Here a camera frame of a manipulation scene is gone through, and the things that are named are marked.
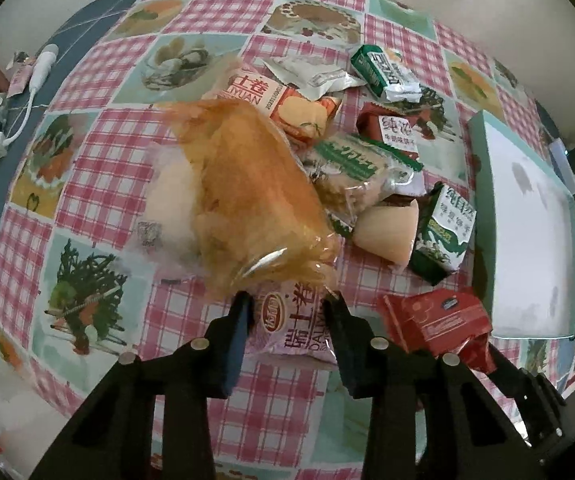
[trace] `silver screw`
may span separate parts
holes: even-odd
[[[197,337],[189,344],[194,350],[205,350],[209,346],[209,339]]]
[[[450,352],[443,354],[443,363],[445,363],[447,366],[458,366],[460,362],[461,360],[456,354],[452,354]]]
[[[134,352],[123,352],[118,356],[118,362],[122,365],[130,365],[136,361],[136,354]]]
[[[376,350],[385,350],[390,342],[384,337],[373,337],[369,344]]]

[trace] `white power cord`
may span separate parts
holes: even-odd
[[[29,115],[32,111],[32,104],[34,103],[36,92],[38,92],[43,86],[43,83],[45,82],[45,79],[47,79],[47,76],[52,69],[52,65],[56,61],[57,56],[58,46],[53,43],[47,45],[38,55],[36,63],[34,64],[32,77],[29,80],[29,99],[27,100],[27,110],[25,112],[25,117],[23,117],[23,121],[20,123],[16,133],[11,137],[6,138],[3,132],[0,132],[0,158],[7,154],[8,146],[14,142],[23,132],[23,129],[27,124],[27,120],[29,119]]]

